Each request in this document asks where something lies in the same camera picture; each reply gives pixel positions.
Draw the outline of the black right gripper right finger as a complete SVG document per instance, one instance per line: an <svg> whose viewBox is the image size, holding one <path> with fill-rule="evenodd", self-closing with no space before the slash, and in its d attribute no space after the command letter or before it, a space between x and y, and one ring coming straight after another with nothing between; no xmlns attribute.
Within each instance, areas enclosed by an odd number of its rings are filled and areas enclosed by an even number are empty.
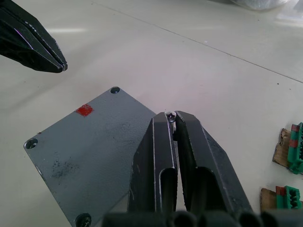
<svg viewBox="0 0 303 227"><path fill-rule="evenodd" d="M176 112L176 140L185 207L189 212L252 211L234 168L192 114Z"/></svg>

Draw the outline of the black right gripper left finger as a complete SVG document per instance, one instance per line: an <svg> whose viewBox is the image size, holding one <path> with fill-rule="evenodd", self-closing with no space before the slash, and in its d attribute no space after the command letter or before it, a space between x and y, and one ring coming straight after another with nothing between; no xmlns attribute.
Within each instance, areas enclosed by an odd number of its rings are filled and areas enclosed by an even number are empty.
<svg viewBox="0 0 303 227"><path fill-rule="evenodd" d="M172 126L165 112L151 119L133 157L128 212L176 210L178 164Z"/></svg>

